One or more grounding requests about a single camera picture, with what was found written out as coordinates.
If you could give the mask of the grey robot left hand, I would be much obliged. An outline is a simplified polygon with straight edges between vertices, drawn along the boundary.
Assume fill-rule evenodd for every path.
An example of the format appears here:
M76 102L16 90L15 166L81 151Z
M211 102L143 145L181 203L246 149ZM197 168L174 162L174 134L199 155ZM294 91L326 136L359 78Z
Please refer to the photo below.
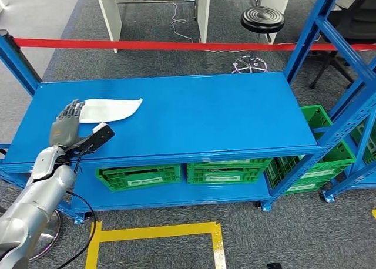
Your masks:
M78 142L79 117L85 104L73 100L59 113L50 129L49 145L70 147Z

